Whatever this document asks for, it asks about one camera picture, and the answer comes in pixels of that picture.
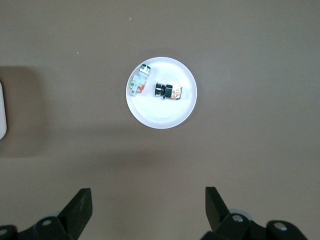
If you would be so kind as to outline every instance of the white round dish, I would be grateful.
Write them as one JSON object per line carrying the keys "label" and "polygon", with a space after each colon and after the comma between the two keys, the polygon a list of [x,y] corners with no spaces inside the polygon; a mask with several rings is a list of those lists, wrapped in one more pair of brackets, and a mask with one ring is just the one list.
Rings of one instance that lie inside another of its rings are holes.
{"label": "white round dish", "polygon": [[[129,83],[142,64],[151,67],[147,83],[141,93],[130,94]],[[155,96],[156,84],[182,86],[179,100]],[[169,57],[154,57],[139,64],[126,84],[126,102],[131,113],[142,124],[154,129],[169,129],[181,124],[193,111],[197,101],[194,76],[181,62]]]}

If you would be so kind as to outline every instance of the electrical component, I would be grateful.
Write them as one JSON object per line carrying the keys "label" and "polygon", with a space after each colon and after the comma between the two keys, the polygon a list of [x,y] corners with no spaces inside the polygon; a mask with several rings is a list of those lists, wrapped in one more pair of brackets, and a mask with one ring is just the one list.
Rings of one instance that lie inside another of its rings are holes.
{"label": "electrical component", "polygon": [[129,87],[131,88],[130,94],[132,96],[136,96],[137,93],[141,93],[144,90],[150,70],[151,67],[146,64],[142,64],[138,74],[133,76],[129,84]]}
{"label": "electrical component", "polygon": [[157,97],[163,96],[167,99],[179,100],[181,98],[182,86],[179,85],[165,85],[162,83],[156,83],[154,95]]}

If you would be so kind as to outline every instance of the screw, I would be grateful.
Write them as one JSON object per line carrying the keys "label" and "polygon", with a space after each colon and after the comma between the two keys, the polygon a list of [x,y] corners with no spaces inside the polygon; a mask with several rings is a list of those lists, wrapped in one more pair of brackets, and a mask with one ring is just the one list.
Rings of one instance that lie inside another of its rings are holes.
{"label": "screw", "polygon": [[50,219],[43,221],[42,226],[47,226],[49,224],[51,224],[51,220]]}
{"label": "screw", "polygon": [[244,221],[242,216],[240,216],[240,215],[233,215],[232,218],[233,218],[233,220],[235,220],[238,223],[242,223]]}
{"label": "screw", "polygon": [[273,225],[274,225],[277,229],[279,229],[279,230],[281,230],[281,231],[287,231],[287,230],[288,230],[287,227],[286,227],[286,225],[284,225],[282,222],[277,221],[277,222],[275,222]]}
{"label": "screw", "polygon": [[0,236],[5,235],[8,232],[7,229],[1,229],[0,230]]}

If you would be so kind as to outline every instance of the brown surface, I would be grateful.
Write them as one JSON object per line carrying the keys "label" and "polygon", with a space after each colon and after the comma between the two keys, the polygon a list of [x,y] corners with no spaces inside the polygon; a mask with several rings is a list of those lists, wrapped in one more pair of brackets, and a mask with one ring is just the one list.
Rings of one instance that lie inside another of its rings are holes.
{"label": "brown surface", "polygon": [[[258,224],[319,239],[319,26],[319,1],[0,1],[0,225],[23,230],[91,187],[81,240],[198,240],[216,186]],[[198,86],[167,130],[125,98],[158,56]]]}

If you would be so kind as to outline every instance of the white object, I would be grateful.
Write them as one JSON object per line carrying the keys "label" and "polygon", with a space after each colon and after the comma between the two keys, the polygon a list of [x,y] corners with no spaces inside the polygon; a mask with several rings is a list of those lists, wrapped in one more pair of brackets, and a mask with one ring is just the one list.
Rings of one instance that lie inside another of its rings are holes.
{"label": "white object", "polygon": [[0,83],[0,139],[2,139],[7,132],[7,122],[5,113],[5,101],[4,93],[2,91],[2,85]]}
{"label": "white object", "polygon": [[[140,66],[151,67],[142,93],[131,95],[129,84]],[[155,96],[156,84],[182,86],[179,100]],[[142,124],[154,129],[169,129],[181,124],[193,111],[197,101],[194,76],[181,62],[169,57],[154,57],[139,64],[131,73],[126,85],[126,102],[131,113]]]}
{"label": "white object", "polygon": [[141,68],[139,69],[138,75],[134,75],[132,81],[129,83],[129,87],[131,88],[130,94],[132,96],[136,96],[137,93],[141,93],[147,83],[147,78],[149,75],[150,67],[142,64]]}

